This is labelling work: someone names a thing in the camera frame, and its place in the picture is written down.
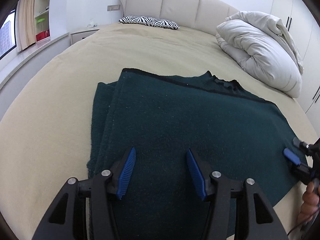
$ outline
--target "beige bed sheet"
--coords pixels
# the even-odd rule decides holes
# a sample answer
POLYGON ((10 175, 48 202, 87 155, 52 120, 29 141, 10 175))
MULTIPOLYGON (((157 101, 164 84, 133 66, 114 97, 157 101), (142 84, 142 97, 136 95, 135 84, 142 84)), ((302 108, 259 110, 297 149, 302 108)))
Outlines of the beige bed sheet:
MULTIPOLYGON (((97 84, 116 81, 125 67, 181 76, 210 70, 220 79, 236 79, 244 89, 274 102, 299 138, 310 143, 317 139, 299 104, 240 69, 214 36, 183 27, 109 25, 51 60, 0 123, 0 210, 20 240, 32 238, 68 178, 87 178, 97 84)), ((298 184, 275 206, 287 231, 295 223, 302 192, 298 184)))

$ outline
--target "window sill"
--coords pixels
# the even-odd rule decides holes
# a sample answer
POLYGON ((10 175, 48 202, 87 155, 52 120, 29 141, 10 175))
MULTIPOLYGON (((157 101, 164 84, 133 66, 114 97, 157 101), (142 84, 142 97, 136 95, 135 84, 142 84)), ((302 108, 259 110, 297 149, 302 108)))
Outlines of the window sill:
POLYGON ((36 54, 55 43, 56 41, 68 36, 69 33, 65 33, 57 38, 46 38, 37 42, 25 51, 19 53, 13 58, 2 70, 0 70, 0 89, 7 83, 7 81, 16 73, 28 60, 34 57, 36 54))

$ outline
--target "comforter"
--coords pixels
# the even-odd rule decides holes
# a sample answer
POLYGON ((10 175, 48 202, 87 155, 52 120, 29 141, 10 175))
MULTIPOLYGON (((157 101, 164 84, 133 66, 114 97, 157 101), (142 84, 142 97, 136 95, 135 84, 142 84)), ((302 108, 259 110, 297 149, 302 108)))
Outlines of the comforter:
POLYGON ((217 26, 217 41, 248 74, 290 97, 300 95, 302 59, 282 20, 238 12, 217 26))

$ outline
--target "cream leather headboard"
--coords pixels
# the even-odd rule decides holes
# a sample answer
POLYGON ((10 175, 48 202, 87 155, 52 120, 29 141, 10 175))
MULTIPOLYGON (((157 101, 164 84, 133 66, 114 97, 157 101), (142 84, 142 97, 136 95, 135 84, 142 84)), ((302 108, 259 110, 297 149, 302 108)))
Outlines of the cream leather headboard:
POLYGON ((220 0, 121 0, 124 16, 166 19, 212 35, 226 17, 238 12, 220 0))

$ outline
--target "metal screw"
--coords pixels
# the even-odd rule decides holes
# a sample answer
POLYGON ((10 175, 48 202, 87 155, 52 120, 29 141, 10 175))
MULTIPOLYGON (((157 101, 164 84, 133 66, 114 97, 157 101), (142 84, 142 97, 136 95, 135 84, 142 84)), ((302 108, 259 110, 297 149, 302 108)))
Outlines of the metal screw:
POLYGON ((215 178, 220 178, 220 177, 221 177, 221 173, 218 172, 218 171, 214 171, 214 172, 212 173, 212 176, 214 176, 215 178))
POLYGON ((254 179, 248 178, 248 179, 247 179, 247 183, 248 183, 249 185, 253 185, 253 184, 254 184, 254 179))
POLYGON ((111 171, 109 171, 109 170, 104 170, 104 171, 101 172, 101 175, 105 176, 105 177, 109 176, 110 174, 111 174, 111 171))
POLYGON ((75 184, 76 183, 76 179, 75 178, 70 178, 70 179, 68 179, 68 184, 75 184))

